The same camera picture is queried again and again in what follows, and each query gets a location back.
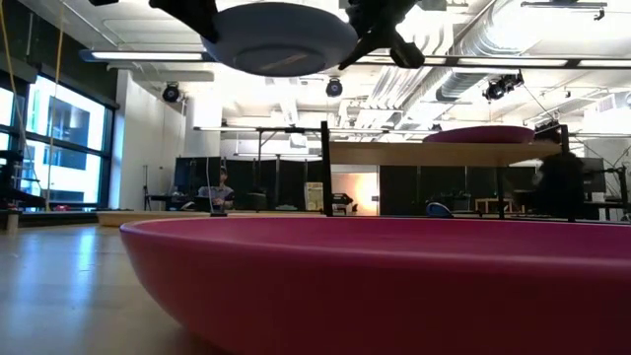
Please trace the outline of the black aluminium table frame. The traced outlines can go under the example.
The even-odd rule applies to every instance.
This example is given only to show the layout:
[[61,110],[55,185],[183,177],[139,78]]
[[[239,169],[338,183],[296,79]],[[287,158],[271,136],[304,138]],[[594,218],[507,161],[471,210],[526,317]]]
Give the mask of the black aluminium table frame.
[[[6,230],[6,218],[7,212],[9,210],[0,210],[0,229]],[[88,225],[88,224],[99,224],[97,213],[99,211],[92,212],[82,212],[82,211],[62,211],[62,212],[21,212],[19,219],[19,227],[20,228],[35,228],[35,227],[52,227],[52,226],[65,226],[65,225]],[[226,219],[227,215],[219,215],[219,216],[210,216],[202,217],[202,218],[182,218],[182,219]],[[386,221],[386,220],[403,220],[403,221],[430,221],[430,220],[439,220],[439,221],[474,221],[474,222],[549,222],[549,223],[566,223],[569,222],[567,219],[558,219],[558,218],[534,218],[534,217],[523,217],[523,216],[508,216],[510,218],[500,219],[497,215],[466,215],[459,214],[454,215],[452,218],[432,218],[432,217],[423,217],[423,216],[412,216],[412,217],[403,217],[403,216],[341,216],[335,215],[332,217],[324,217],[324,218],[333,218],[337,220],[359,220],[359,221]]]

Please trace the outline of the large window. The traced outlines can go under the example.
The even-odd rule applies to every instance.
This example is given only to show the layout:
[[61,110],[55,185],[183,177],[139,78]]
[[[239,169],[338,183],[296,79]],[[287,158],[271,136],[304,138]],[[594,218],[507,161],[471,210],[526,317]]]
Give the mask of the large window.
[[0,150],[23,156],[15,187],[43,197],[34,210],[107,205],[114,111],[47,76],[0,71]]

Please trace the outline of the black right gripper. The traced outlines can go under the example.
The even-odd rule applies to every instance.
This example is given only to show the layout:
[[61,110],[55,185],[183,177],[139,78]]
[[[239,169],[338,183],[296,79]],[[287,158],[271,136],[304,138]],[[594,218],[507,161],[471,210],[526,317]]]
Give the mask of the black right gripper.
[[425,63],[425,56],[414,42],[407,42],[396,30],[405,15],[419,0],[348,0],[347,16],[358,41],[350,54],[342,60],[339,70],[344,70],[362,57],[387,48],[394,64],[404,69],[418,69]]

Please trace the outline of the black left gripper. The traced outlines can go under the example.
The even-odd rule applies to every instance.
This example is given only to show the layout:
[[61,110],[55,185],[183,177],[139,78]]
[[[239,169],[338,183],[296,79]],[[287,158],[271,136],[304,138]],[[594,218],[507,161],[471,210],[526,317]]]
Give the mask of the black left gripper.
[[213,22],[218,14],[216,0],[149,0],[149,5],[168,13],[183,12],[182,21],[203,38],[212,43],[220,38]]

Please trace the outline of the black overhead rail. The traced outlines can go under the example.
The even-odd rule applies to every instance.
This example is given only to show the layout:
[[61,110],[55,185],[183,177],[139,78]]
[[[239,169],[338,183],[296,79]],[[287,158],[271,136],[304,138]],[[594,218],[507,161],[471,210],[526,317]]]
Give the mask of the black overhead rail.
[[594,20],[599,21],[604,17],[604,9],[607,2],[585,1],[585,0],[545,0],[545,1],[523,1],[523,8],[539,9],[570,9],[570,10],[598,10]]

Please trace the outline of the dark desktop monitor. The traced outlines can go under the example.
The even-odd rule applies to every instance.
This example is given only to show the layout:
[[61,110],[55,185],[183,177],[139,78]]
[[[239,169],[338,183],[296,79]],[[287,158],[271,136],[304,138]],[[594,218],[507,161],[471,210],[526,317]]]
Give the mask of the dark desktop monitor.
[[606,192],[603,159],[581,158],[583,164],[583,182],[585,193]]

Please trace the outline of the grey plate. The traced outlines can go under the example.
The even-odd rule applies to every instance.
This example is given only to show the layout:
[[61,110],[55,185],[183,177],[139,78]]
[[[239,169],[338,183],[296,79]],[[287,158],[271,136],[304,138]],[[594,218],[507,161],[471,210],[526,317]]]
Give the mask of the grey plate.
[[102,227],[118,228],[126,223],[182,218],[209,217],[207,212],[187,211],[99,211],[97,213],[99,224]]

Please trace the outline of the long overhead light bar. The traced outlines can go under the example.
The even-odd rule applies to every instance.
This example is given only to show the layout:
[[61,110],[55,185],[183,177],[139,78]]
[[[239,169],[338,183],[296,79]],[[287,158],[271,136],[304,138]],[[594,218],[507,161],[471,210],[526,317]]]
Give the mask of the long overhead light bar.
[[[215,62],[206,52],[105,51],[82,49],[85,62]],[[428,55],[424,65],[452,68],[505,68],[550,70],[631,70],[631,58],[541,57],[541,56],[456,56]]]

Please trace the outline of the blue plate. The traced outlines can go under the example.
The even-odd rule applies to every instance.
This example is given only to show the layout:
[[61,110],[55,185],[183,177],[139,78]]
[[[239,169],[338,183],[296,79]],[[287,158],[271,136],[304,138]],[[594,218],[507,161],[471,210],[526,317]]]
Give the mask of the blue plate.
[[218,40],[202,40],[215,61],[252,75],[299,77],[340,64],[355,48],[355,30],[316,7],[261,2],[219,12]]

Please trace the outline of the person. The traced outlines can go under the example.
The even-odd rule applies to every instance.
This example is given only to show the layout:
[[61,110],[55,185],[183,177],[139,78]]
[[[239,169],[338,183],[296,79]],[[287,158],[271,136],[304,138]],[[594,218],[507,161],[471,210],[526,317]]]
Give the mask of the person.
[[538,169],[534,209],[542,214],[574,219],[584,203],[583,166],[573,153],[545,157]]
[[221,167],[217,185],[201,186],[198,189],[197,196],[207,198],[214,212],[224,212],[234,207],[235,192],[226,185],[227,180],[228,171],[225,167]]

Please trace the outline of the black rack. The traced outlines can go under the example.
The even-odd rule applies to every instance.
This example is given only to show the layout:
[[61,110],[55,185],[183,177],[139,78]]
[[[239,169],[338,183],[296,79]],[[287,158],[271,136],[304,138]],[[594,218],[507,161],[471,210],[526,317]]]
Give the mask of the black rack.
[[23,156],[15,151],[0,150],[0,210],[11,209],[15,202],[25,207],[44,207],[43,197],[23,192],[15,187],[15,171]]

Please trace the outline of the wooden shelf with black legs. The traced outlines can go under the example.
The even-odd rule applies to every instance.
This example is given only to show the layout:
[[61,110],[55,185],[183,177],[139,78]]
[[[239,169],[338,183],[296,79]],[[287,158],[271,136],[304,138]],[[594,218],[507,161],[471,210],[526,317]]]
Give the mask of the wooden shelf with black legs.
[[497,172],[497,197],[500,201],[498,214],[500,219],[504,219],[505,168],[527,160],[570,152],[568,126],[557,124],[549,130],[560,137],[558,143],[340,143],[330,141],[332,130],[323,121],[319,129],[323,171],[323,213],[327,217],[333,215],[332,165],[491,167]]

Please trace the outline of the small wooden bench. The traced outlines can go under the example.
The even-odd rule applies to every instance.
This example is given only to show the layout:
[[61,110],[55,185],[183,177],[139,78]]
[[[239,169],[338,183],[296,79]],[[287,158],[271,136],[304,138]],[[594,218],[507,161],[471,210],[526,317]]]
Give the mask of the small wooden bench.
[[[504,213],[519,214],[525,213],[526,208],[513,201],[511,198],[503,202]],[[500,211],[500,201],[498,198],[477,198],[474,200],[473,210],[482,214],[498,214]]]

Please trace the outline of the black partition wall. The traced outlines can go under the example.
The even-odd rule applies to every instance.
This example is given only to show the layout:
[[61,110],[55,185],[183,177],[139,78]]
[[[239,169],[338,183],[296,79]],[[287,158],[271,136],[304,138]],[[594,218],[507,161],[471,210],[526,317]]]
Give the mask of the black partition wall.
[[425,216],[438,202],[454,213],[496,214],[497,172],[484,167],[380,167],[380,213]]
[[208,199],[198,197],[201,186],[217,185],[220,168],[228,171],[226,185],[235,192],[235,210],[306,211],[305,183],[322,182],[322,161],[229,160],[219,157],[178,158],[175,164],[175,190],[207,210]]

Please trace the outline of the magenta plate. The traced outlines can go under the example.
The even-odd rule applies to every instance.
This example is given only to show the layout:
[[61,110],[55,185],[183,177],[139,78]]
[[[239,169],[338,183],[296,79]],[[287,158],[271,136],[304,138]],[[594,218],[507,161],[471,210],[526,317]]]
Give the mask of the magenta plate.
[[631,226],[197,218],[128,223],[151,297],[233,355],[631,355]]

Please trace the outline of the yellow poster sign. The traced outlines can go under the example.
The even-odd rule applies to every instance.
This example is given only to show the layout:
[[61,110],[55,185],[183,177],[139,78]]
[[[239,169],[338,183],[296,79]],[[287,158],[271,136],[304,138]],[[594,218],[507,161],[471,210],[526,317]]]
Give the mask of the yellow poster sign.
[[323,210],[323,184],[321,182],[305,183],[305,205],[307,211]]

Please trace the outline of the black spotlight cluster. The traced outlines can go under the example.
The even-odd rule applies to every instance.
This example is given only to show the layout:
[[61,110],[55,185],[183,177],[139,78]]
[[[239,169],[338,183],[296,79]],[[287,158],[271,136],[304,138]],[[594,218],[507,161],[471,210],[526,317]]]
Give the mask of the black spotlight cluster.
[[488,83],[488,87],[482,93],[482,97],[488,102],[500,100],[524,82],[521,71],[517,74],[503,75]]

